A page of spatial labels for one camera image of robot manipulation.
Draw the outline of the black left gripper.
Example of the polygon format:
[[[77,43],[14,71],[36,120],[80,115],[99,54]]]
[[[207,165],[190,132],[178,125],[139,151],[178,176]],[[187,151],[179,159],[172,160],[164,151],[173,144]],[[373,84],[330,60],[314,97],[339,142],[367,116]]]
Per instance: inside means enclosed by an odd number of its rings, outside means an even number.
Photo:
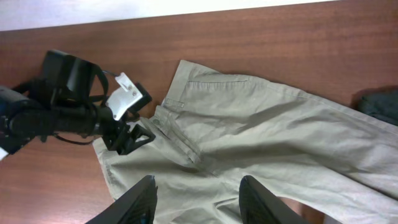
[[[155,139],[155,134],[139,124],[129,132],[130,126],[124,120],[116,121],[108,107],[97,107],[96,115],[98,120],[94,133],[102,137],[109,151],[128,155]]]

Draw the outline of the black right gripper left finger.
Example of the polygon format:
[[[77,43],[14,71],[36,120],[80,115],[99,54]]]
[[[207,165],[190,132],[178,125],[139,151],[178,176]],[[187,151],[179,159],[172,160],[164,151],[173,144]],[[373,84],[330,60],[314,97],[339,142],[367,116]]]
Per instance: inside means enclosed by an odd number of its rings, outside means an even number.
[[[155,177],[147,175],[86,224],[153,224],[157,189]]]

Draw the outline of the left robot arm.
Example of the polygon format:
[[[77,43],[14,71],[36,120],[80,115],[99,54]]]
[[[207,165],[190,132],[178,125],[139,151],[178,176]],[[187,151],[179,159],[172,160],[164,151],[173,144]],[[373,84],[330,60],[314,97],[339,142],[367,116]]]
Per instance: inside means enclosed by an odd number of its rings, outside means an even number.
[[[49,136],[76,145],[79,142],[61,137],[61,133],[82,138],[99,136],[106,149],[128,155],[152,142],[155,135],[137,124],[133,128],[122,119],[116,121],[111,110],[93,103],[66,102],[48,108],[13,89],[1,87],[1,149],[12,155],[34,138],[46,142]]]

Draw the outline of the khaki shorts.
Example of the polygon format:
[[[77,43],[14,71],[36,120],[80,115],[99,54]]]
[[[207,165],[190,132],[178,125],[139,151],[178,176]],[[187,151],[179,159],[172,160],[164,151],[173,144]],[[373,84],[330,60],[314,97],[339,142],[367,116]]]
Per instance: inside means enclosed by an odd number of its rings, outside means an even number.
[[[359,111],[182,60],[140,124],[155,139],[126,156],[93,147],[112,198],[155,177],[156,223],[240,223],[245,175],[340,223],[397,222],[397,127]]]

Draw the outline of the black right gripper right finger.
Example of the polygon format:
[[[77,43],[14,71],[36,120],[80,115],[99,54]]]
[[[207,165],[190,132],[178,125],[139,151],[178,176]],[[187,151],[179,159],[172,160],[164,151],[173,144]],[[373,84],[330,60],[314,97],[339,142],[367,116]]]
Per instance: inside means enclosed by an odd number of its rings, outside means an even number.
[[[308,224],[251,175],[241,179],[239,209],[244,224]]]

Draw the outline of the dark green garment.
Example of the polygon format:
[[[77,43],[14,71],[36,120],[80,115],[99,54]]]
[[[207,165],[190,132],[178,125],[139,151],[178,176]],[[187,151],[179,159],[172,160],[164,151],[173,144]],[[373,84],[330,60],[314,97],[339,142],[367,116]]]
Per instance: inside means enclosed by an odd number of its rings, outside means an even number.
[[[359,99],[357,109],[373,118],[397,126],[397,89],[364,95]]]

